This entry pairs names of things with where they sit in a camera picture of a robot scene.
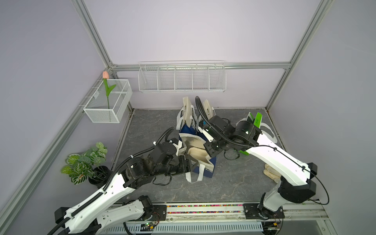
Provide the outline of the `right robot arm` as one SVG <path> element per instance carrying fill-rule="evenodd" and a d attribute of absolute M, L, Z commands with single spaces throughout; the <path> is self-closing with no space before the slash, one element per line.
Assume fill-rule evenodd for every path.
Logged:
<path fill-rule="evenodd" d="M 204 147 L 211 157 L 229 149 L 253 155 L 280 174 L 279 183 L 269 192 L 264 193 L 259 204 L 251 210 L 255 218 L 267 220 L 281 212 L 283 205 L 303 203 L 316 195 L 317 165 L 302 162 L 278 147 L 262 133 L 262 115 L 254 118 L 249 115 L 236 126 L 219 116 L 203 118 L 198 126 L 199 132 L 207 138 Z"/>

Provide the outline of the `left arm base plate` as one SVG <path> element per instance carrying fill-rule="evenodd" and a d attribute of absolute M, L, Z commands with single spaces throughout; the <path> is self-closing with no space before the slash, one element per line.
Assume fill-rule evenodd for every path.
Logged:
<path fill-rule="evenodd" d="M 166 205 L 153 205 L 144 208 L 144 214 L 140 217 L 143 221 L 165 221 L 167 216 Z"/>

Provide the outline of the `blue beige tote bag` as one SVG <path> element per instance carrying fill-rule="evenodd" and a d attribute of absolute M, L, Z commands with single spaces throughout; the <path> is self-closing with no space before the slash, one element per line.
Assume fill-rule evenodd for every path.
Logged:
<path fill-rule="evenodd" d="M 212 158 L 205 150 L 204 139 L 197 135 L 179 133 L 182 141 L 182 147 L 179 154 L 184 154 L 188 160 L 193 160 L 200 163 L 199 173 L 188 172 L 185 173 L 186 180 L 191 183 L 197 183 L 203 180 L 204 177 L 212 178 L 214 174 L 216 157 Z"/>

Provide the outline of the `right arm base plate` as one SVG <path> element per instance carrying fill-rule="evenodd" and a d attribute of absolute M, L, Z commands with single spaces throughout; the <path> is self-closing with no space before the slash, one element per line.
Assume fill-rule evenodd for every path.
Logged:
<path fill-rule="evenodd" d="M 259 205 L 259 203 L 244 203 L 243 204 L 246 219 L 284 219 L 285 214 L 283 208 L 280 207 L 277 211 L 270 211 Z"/>

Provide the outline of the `green white takeout bag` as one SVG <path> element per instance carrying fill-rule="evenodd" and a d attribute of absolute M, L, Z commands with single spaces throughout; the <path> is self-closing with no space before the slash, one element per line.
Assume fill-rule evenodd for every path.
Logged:
<path fill-rule="evenodd" d="M 256 114 L 256 117 L 254 117 L 252 115 L 252 113 L 250 112 L 247 117 L 241 119 L 240 121 L 237 122 L 237 125 L 241 122 L 241 121 L 248 121 L 248 122 L 251 122 L 253 124 L 256 125 L 256 127 L 258 127 L 262 134 L 266 135 L 273 143 L 277 144 L 278 143 L 278 139 L 277 139 L 277 136 L 276 134 L 273 132 L 272 128 L 264 123 L 262 121 L 262 114 L 257 112 Z"/>

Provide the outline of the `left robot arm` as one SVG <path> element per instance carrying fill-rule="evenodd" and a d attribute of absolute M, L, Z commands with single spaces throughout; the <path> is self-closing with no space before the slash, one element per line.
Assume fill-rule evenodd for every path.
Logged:
<path fill-rule="evenodd" d="M 153 183 L 158 175 L 172 178 L 191 171 L 186 145 L 180 140 L 156 142 L 152 147 L 129 156 L 110 174 L 104 185 L 84 201 L 55 212 L 56 226 L 49 231 L 61 235 L 97 235 L 119 222 L 149 220 L 155 215 L 153 203 L 142 195 L 119 208 L 111 206 L 141 186 Z"/>

